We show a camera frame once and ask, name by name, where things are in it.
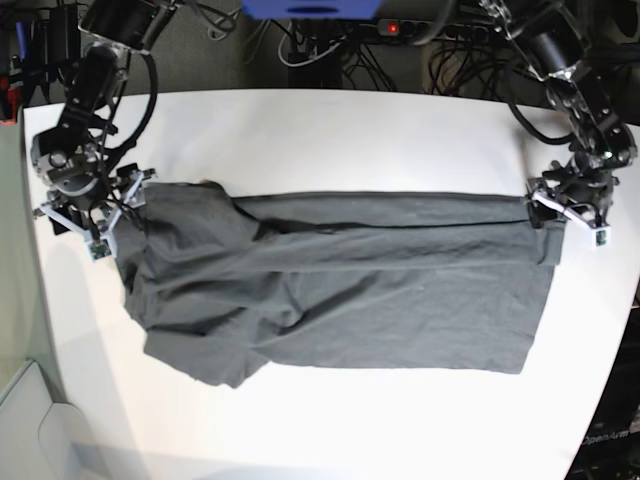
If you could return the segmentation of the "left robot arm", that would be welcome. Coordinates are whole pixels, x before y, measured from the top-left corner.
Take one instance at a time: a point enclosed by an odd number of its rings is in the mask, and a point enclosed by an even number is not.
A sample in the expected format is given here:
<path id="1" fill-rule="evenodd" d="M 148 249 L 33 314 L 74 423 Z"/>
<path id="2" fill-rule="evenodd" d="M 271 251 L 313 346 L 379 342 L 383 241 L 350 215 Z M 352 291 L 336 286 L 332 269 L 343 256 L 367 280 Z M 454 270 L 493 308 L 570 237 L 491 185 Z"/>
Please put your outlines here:
<path id="1" fill-rule="evenodd" d="M 545 87 L 550 105 L 566 115 L 572 127 L 563 137 L 546 136 L 522 114 L 515 95 L 507 96 L 511 113 L 530 135 L 547 145 L 567 145 L 572 153 L 566 165 L 553 163 L 530 180 L 532 224 L 540 228 L 563 216 L 592 233 L 605 232 L 618 182 L 614 173 L 634 162 L 638 147 L 588 65 L 587 41 L 575 16 L 561 1 L 483 1 L 480 6 L 515 52 L 504 75 L 511 76 L 523 63 Z"/>

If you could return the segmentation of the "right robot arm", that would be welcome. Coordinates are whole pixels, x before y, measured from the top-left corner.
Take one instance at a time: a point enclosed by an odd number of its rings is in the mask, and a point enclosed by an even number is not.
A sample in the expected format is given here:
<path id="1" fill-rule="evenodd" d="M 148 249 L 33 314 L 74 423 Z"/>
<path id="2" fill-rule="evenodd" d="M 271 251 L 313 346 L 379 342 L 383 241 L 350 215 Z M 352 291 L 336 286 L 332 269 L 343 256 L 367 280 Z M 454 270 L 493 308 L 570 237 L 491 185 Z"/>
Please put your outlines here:
<path id="1" fill-rule="evenodd" d="M 95 1 L 79 29 L 93 42 L 79 60 L 55 127 L 33 138 L 31 164 L 53 192 L 53 212 L 96 241 L 101 232 L 92 211 L 108 202 L 109 173 L 148 125 L 158 96 L 158 74 L 150 50 L 172 19 L 176 1 Z M 120 146 L 106 147 L 117 133 L 114 118 L 128 81 L 131 56 L 139 54 L 149 75 L 151 93 L 142 120 Z"/>

